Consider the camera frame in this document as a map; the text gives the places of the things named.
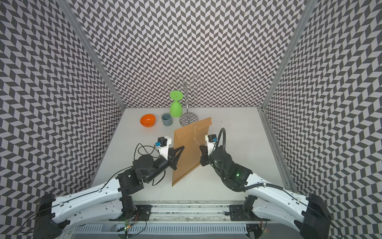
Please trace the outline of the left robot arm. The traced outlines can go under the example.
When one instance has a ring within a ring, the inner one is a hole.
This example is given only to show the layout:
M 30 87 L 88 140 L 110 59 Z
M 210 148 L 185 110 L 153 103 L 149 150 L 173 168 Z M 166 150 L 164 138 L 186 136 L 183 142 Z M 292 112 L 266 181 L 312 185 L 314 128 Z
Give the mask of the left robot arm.
M 128 220 L 137 214 L 132 194 L 144 189 L 167 168 L 177 169 L 185 148 L 159 147 L 160 156 L 150 154 L 134 160 L 132 166 L 112 176 L 106 183 L 71 195 L 49 193 L 39 200 L 33 238 L 55 239 L 65 230 L 93 220 Z

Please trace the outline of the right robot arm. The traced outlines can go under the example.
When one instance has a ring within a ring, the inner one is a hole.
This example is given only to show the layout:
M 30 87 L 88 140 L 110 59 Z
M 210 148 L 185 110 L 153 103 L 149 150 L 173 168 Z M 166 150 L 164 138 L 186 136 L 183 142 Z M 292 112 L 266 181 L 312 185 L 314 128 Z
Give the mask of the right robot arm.
M 200 146 L 202 166 L 211 165 L 222 183 L 234 192 L 245 192 L 250 199 L 262 203 L 250 211 L 258 218 L 288 226 L 305 239 L 327 239 L 331 218 L 324 200 L 315 194 L 293 193 L 270 183 L 252 170 L 233 162 L 231 156 L 218 148 Z

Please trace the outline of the brown kraft file bag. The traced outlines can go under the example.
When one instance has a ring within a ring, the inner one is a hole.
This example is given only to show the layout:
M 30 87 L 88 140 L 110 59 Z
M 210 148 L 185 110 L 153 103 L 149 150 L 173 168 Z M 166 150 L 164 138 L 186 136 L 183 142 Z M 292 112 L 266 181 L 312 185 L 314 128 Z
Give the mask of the brown kraft file bag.
M 177 170 L 173 172 L 173 186 L 200 165 L 200 145 L 206 145 L 205 136 L 209 134 L 211 125 L 212 118 L 208 117 L 174 131 L 174 148 L 184 146 L 185 149 Z

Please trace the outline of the grey-blue cup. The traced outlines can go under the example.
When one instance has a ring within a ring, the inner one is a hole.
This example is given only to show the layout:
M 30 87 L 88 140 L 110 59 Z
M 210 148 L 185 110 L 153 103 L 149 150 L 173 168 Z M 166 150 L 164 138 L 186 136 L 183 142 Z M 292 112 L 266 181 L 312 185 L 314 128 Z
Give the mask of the grey-blue cup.
M 164 126 L 171 126 L 173 124 L 172 116 L 169 113 L 162 114 L 161 120 Z

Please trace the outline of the green plastic wine glass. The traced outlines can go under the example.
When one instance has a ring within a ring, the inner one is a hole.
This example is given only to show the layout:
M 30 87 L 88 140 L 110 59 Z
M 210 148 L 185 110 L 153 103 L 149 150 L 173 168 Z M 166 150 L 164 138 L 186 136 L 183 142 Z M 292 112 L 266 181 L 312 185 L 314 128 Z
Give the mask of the green plastic wine glass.
M 183 97 L 184 95 L 180 91 L 172 91 L 170 93 L 170 98 L 173 100 L 170 106 L 170 115 L 174 118 L 179 118 L 183 113 L 183 107 L 180 103 Z

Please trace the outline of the chrome glass holder stand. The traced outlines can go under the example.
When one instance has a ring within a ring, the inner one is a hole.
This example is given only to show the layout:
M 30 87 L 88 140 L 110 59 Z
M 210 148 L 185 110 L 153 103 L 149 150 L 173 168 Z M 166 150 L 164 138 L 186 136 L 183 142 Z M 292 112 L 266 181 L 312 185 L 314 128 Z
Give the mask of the chrome glass holder stand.
M 199 79 L 199 77 L 187 78 L 187 77 L 184 77 L 182 75 L 178 75 L 175 78 L 175 81 L 173 83 L 171 83 L 171 82 L 167 83 L 168 86 L 175 86 L 176 87 L 175 91 L 180 91 L 184 95 L 183 99 L 180 101 L 180 103 L 182 104 L 182 107 L 183 107 L 183 113 L 179 117 L 179 122 L 180 122 L 181 126 L 187 126 L 187 125 L 195 123 L 199 120 L 197 114 L 190 112 L 190 102 L 189 102 L 192 90 L 203 89 L 206 86 L 205 83 L 197 83 L 196 86 L 192 86 L 191 81 L 198 80 L 198 79 Z

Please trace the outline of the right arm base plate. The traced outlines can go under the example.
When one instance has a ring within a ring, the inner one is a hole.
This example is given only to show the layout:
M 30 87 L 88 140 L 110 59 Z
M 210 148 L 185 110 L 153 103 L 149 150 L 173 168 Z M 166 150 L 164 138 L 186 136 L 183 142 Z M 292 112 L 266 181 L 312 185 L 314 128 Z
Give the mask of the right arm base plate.
M 242 205 L 229 205 L 229 216 L 233 222 L 262 221 L 252 210 L 245 209 Z

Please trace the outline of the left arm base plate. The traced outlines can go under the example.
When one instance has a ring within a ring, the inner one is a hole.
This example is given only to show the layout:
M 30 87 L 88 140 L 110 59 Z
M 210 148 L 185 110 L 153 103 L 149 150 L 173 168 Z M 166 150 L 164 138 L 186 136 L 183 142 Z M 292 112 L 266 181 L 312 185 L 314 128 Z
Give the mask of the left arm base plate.
M 116 219 L 110 219 L 110 221 L 126 221 L 132 219 L 133 221 L 149 221 L 152 211 L 152 205 L 136 205 L 131 209 L 124 211 Z

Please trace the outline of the orange plastic bowl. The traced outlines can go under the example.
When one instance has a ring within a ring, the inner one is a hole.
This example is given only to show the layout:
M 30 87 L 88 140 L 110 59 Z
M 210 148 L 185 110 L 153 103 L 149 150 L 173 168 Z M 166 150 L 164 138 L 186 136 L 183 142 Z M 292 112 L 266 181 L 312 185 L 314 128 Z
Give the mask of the orange plastic bowl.
M 153 114 L 146 114 L 141 117 L 140 124 L 144 127 L 152 127 L 155 125 L 156 117 Z

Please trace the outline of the aluminium front rail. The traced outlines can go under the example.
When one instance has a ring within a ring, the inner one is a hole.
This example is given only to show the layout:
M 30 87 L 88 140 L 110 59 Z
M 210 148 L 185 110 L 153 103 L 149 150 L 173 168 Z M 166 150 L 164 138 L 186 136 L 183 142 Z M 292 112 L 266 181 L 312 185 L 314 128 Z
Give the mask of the aluminium front rail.
M 258 207 L 262 201 L 255 201 L 253 205 L 249 203 L 239 204 L 243 208 L 249 209 L 250 206 Z M 232 222 L 229 216 L 230 203 L 158 203 L 144 204 L 152 205 L 152 211 L 147 222 Z M 129 204 L 128 209 L 136 205 Z M 101 203 L 87 209 L 78 206 L 58 206 L 52 209 L 54 222 L 61 223 L 70 221 L 70 226 L 80 226 L 87 223 L 98 221 L 109 221 L 116 219 L 122 214 L 122 203 L 119 200 Z

